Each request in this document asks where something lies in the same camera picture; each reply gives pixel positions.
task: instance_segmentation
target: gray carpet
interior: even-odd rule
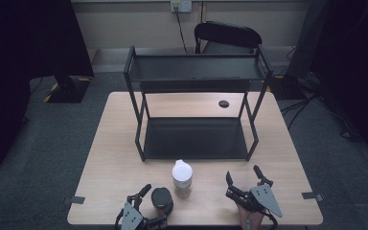
[[[0,229],[113,229],[68,224],[70,205],[63,200],[77,189],[108,94],[126,90],[122,74],[97,74],[82,103],[44,103],[55,81],[39,82],[31,81],[36,90],[28,121],[0,167]],[[283,108],[297,102],[278,103]],[[285,117],[287,124],[295,113]],[[324,222],[280,229],[368,229],[368,147],[342,138],[341,129],[317,99],[290,127],[310,184],[325,197],[319,202]]]

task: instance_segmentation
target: black metal frame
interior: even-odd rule
[[[140,88],[141,88],[141,95],[142,95],[142,103],[141,103],[141,107],[140,110],[138,108],[137,102],[136,102],[136,98],[134,96],[134,92],[133,92],[133,86],[132,86],[132,78],[131,78],[131,69],[135,68],[134,65],[134,60],[136,58],[140,58],[140,57],[146,57],[146,58],[221,58],[221,57],[225,57],[225,58],[251,58],[254,59],[253,61],[259,62],[259,66],[260,68],[262,68],[262,71],[264,73],[264,76],[250,76],[250,78],[233,78],[233,77],[228,77],[228,78],[213,78],[213,79],[192,79],[191,77],[188,77],[186,79],[145,79],[145,80],[140,80],[140,79],[134,79],[133,81],[137,81],[140,82]],[[143,151],[143,148],[140,144],[140,134],[141,134],[141,129],[142,129],[142,125],[143,125],[143,119],[144,119],[144,114],[146,111],[146,115],[148,117],[148,131],[149,131],[149,121],[155,121],[155,119],[158,118],[153,118],[150,116],[150,110],[148,107],[148,101],[146,98],[146,94],[152,94],[152,93],[177,93],[177,92],[229,92],[229,93],[243,93],[243,99],[241,102],[241,108],[240,108],[240,113],[239,116],[237,117],[237,119],[239,120],[239,123],[241,123],[241,116],[243,114],[243,110],[244,108],[246,108],[246,112],[247,112],[247,116],[248,116],[248,120],[249,123],[251,125],[251,129],[252,129],[252,133],[253,133],[253,137],[254,137],[254,142],[252,144],[252,147],[250,148],[250,150],[246,149],[246,154],[239,159],[245,159],[246,161],[249,161],[255,148],[257,147],[257,144],[259,142],[259,138],[258,138],[258,134],[254,125],[254,121],[255,118],[257,116],[258,110],[260,108],[260,105],[262,103],[263,97],[265,95],[265,91],[267,89],[268,86],[268,82],[272,79],[273,77],[273,71],[271,70],[271,66],[269,64],[269,62],[266,60],[265,58],[265,51],[263,49],[262,46],[259,46],[257,49],[257,52],[253,55],[195,55],[195,56],[138,56],[135,52],[134,47],[131,47],[129,50],[129,54],[127,57],[127,61],[126,61],[126,66],[125,66],[125,70],[124,70],[124,74],[125,74],[125,78],[126,78],[126,84],[127,84],[127,89],[130,95],[130,98],[132,100],[132,104],[133,104],[133,109],[136,115],[136,119],[138,122],[138,126],[137,126],[137,130],[136,130],[136,137],[135,137],[135,144],[136,147],[139,151],[140,157],[142,159],[142,161],[145,161],[147,158],[152,158],[152,157],[147,157],[146,153]],[[251,81],[264,81],[263,82],[263,87],[261,89],[261,93],[259,95],[259,98],[256,102],[256,105],[253,109],[253,112],[250,108],[248,99],[247,99],[247,95],[248,95],[248,89],[250,86]],[[149,137],[147,136],[147,138],[145,139],[145,147],[147,145],[146,141],[149,139]],[[172,155],[171,158],[175,159],[175,158],[188,158],[186,156],[178,156],[178,155]],[[230,158],[230,159],[234,159],[231,157],[226,157],[226,156],[218,156],[218,158],[216,157],[212,157],[215,159],[222,159],[222,158]]]

